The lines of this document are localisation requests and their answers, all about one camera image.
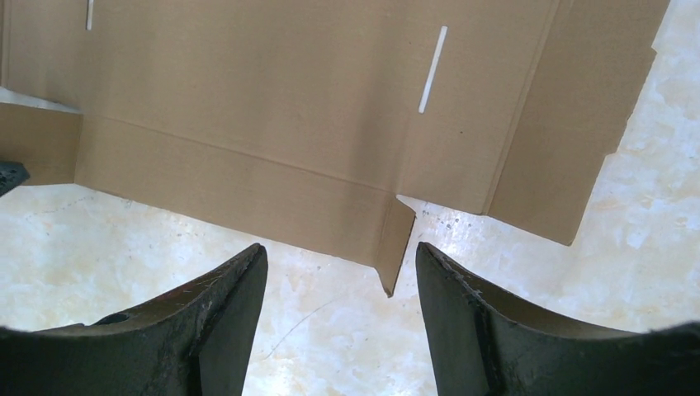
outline bolt hole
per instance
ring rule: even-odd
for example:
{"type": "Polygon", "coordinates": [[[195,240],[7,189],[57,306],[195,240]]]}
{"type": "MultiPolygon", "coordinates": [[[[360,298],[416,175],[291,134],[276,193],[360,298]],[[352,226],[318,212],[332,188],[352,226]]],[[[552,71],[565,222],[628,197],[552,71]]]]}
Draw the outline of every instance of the bolt hole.
{"type": "Polygon", "coordinates": [[[93,326],[102,326],[105,324],[120,323],[120,322],[124,322],[128,318],[129,318],[129,315],[127,315],[126,313],[113,313],[112,315],[109,315],[109,316],[106,316],[105,318],[100,319],[100,321],[95,323],[93,326]]]}

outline cardboard box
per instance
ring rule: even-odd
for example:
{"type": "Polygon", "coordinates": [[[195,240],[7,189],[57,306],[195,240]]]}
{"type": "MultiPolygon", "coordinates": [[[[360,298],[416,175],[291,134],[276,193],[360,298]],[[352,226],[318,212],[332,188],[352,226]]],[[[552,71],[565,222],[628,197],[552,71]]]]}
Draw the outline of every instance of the cardboard box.
{"type": "Polygon", "coordinates": [[[373,266],[391,295],[397,194],[573,241],[667,6],[5,0],[3,85],[83,117],[2,105],[0,158],[373,266]]]}

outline floor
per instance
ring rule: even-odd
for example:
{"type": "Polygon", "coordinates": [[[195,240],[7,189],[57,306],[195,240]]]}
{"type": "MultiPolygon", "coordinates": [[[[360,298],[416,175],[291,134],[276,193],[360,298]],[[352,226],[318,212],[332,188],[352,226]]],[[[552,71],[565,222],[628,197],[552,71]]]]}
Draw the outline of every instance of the floor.
{"type": "MultiPolygon", "coordinates": [[[[700,0],[673,2],[572,247],[407,198],[419,214],[409,251],[429,241],[512,292],[593,323],[643,332],[699,320],[699,35],[700,0]]],[[[270,273],[244,394],[436,393],[410,254],[387,299],[370,268],[73,185],[4,196],[0,229],[2,325],[93,323],[262,242],[270,273]]]]}

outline white slot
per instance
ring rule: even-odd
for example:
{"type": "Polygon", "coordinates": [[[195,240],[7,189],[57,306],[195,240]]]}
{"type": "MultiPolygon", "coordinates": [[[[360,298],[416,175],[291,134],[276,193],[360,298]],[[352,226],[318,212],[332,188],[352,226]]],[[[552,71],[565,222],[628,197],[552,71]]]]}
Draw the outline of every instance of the white slot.
{"type": "Polygon", "coordinates": [[[87,21],[85,22],[85,30],[92,30],[92,6],[95,0],[87,0],[87,21]]]}
{"type": "Polygon", "coordinates": [[[447,26],[443,26],[440,29],[440,36],[437,38],[437,45],[435,45],[435,53],[433,54],[433,62],[430,64],[430,71],[428,72],[428,79],[425,80],[425,87],[423,88],[423,95],[420,97],[420,105],[418,106],[418,113],[423,114],[425,112],[425,106],[428,104],[428,97],[430,96],[430,88],[433,86],[433,79],[435,78],[435,70],[438,69],[438,61],[440,60],[440,54],[442,53],[442,45],[445,44],[445,36],[447,36],[447,26]]]}

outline dark metal part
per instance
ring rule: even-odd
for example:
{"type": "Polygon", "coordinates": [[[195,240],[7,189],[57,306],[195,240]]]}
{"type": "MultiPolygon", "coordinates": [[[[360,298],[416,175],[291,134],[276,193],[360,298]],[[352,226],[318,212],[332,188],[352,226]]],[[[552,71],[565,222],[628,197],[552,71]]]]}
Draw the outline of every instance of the dark metal part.
{"type": "Polygon", "coordinates": [[[266,281],[256,244],[92,326],[0,328],[0,394],[241,394],[266,281]]]}
{"type": "Polygon", "coordinates": [[[690,395],[700,323],[636,334],[520,299],[435,247],[416,257],[437,391],[448,395],[690,395]]]}
{"type": "Polygon", "coordinates": [[[0,196],[4,196],[15,187],[29,179],[29,172],[21,163],[0,161],[0,196]]]}

